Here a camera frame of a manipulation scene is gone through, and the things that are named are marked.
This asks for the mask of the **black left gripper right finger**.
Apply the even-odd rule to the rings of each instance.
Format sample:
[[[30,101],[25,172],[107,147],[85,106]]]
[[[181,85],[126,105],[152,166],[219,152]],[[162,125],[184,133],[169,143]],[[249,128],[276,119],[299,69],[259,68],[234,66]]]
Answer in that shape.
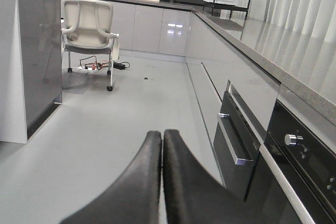
[[[265,223],[198,162],[178,130],[165,130],[163,189],[168,223]]]

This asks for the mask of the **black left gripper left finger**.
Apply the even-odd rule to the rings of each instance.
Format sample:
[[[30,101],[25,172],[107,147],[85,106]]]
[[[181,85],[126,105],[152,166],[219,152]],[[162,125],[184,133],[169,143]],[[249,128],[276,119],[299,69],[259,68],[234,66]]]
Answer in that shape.
[[[149,131],[128,167],[101,195],[63,223],[159,223],[162,139]]]

